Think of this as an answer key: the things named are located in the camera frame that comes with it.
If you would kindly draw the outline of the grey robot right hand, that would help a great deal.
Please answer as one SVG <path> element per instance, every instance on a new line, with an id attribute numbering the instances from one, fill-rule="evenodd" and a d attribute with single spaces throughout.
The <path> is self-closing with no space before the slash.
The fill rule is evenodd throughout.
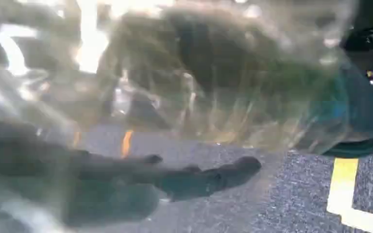
<path id="1" fill-rule="evenodd" d="M 171 168 L 148 154 L 119 159 L 40 139 L 0 121 L 0 212 L 28 228 L 80 228 L 145 219 L 161 199 L 206 198 L 247 183 L 262 168 L 241 157 L 211 169 Z"/>

